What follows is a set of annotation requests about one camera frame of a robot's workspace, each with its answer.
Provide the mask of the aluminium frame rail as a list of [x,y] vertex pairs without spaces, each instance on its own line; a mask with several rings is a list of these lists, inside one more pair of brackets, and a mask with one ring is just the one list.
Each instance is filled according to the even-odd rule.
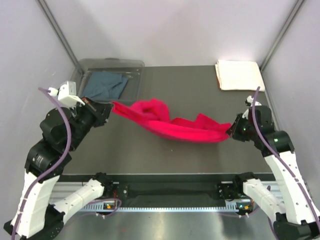
[[[69,195],[76,192],[86,184],[87,182],[57,182],[51,192],[49,203],[52,204],[68,197]],[[265,187],[270,186],[271,193],[279,201],[284,203],[282,193],[276,181],[262,181],[262,184]]]

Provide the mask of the left aluminium corner post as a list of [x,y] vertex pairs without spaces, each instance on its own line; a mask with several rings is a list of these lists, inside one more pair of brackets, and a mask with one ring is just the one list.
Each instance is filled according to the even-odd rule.
[[65,50],[66,54],[68,55],[69,59],[71,60],[72,64],[74,65],[75,69],[81,74],[84,74],[82,67],[79,64],[76,55],[74,54],[70,44],[68,43],[67,38],[65,37],[62,29],[59,26],[54,14],[52,13],[48,3],[46,0],[36,0],[38,6],[40,7],[41,11],[43,12],[45,18],[49,22],[51,28],[53,29],[55,35],[57,36],[60,44],[62,45],[63,49]]

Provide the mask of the grey-blue t shirt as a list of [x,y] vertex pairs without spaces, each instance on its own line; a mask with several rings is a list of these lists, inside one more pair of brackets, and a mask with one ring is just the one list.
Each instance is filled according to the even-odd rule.
[[124,91],[128,80],[120,73],[93,72],[82,92],[82,96],[96,101],[117,100]]

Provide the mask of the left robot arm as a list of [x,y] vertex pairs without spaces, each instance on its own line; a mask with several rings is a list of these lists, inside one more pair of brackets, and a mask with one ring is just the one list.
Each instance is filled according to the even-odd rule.
[[24,186],[15,217],[6,222],[4,230],[14,239],[53,240],[68,220],[98,198],[114,197],[112,180],[102,172],[65,199],[50,204],[54,186],[71,161],[75,151],[91,128],[104,126],[113,103],[98,103],[83,97],[82,103],[50,110],[40,123],[42,139],[28,152],[25,162]]

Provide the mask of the right aluminium corner post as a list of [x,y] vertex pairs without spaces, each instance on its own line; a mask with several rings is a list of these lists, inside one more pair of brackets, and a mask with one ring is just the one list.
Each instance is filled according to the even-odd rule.
[[299,12],[301,11],[301,9],[303,8],[303,6],[306,2],[307,2],[306,0],[295,0],[294,1],[293,7],[291,8],[291,10],[289,11],[289,14],[285,18],[284,23],[282,24],[278,34],[276,35],[271,47],[269,48],[265,58],[263,59],[261,65],[259,67],[261,73],[266,69],[266,67],[270,63],[271,59],[275,55],[277,49],[280,47],[287,32],[289,31],[293,22],[297,18],[297,15],[299,14]]

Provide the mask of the pink t shirt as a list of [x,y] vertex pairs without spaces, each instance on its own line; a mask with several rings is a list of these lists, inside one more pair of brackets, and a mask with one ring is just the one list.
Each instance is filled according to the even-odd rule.
[[195,120],[170,118],[169,107],[158,99],[139,100],[127,106],[113,102],[113,113],[124,117],[145,130],[165,139],[211,144],[228,139],[230,123],[219,123],[200,113]]

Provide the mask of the aluminium corner post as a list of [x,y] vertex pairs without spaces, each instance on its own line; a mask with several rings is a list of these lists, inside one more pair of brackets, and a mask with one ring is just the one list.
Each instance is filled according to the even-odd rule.
[[306,2],[307,2],[306,0],[295,0],[294,1],[293,7],[291,8],[291,10],[289,11],[289,14],[285,18],[284,23],[282,24],[278,34],[276,35],[271,47],[269,48],[265,58],[263,59],[261,65],[259,67],[261,73],[266,69],[266,67],[270,63],[271,59],[275,55],[277,49],[280,47],[287,32],[289,31],[293,22],[297,18],[297,15],[299,14],[299,12],[301,11],[301,9],[303,8],[303,6]]
[[60,44],[62,45],[63,49],[65,50],[66,54],[68,55],[69,59],[71,60],[72,64],[74,65],[75,69],[81,74],[84,74],[82,67],[79,64],[76,55],[74,54],[70,44],[68,43],[67,38],[65,37],[62,29],[59,26],[54,14],[52,13],[48,3],[46,0],[36,0],[38,6],[40,7],[41,11],[43,12],[45,18],[49,22],[51,28],[53,29],[55,35],[57,36]]

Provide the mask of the folded white t shirt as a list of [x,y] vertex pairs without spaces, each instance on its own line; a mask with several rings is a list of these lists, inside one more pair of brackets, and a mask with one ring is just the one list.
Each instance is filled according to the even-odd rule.
[[265,91],[259,65],[255,61],[218,60],[214,65],[222,91]]

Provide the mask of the clear plastic bin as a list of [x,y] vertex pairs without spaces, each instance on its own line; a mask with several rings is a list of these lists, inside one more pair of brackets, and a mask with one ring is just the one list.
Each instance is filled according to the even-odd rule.
[[83,58],[70,80],[79,97],[99,103],[116,101],[131,105],[139,99],[145,63],[119,58]]

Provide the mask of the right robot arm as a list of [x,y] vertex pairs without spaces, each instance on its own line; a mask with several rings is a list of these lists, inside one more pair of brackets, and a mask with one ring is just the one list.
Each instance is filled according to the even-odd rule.
[[234,140],[252,141],[270,167],[282,199],[279,200],[252,172],[234,177],[233,192],[249,197],[268,217],[279,240],[315,240],[320,237],[320,211],[313,203],[299,171],[294,145],[283,130],[276,130],[272,111],[250,103],[227,130]]

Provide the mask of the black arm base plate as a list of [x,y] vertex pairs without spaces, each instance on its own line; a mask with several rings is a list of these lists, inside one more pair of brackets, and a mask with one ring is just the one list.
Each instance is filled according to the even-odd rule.
[[240,194],[232,184],[215,182],[114,182],[111,195],[124,199],[138,196],[200,196],[234,200]]

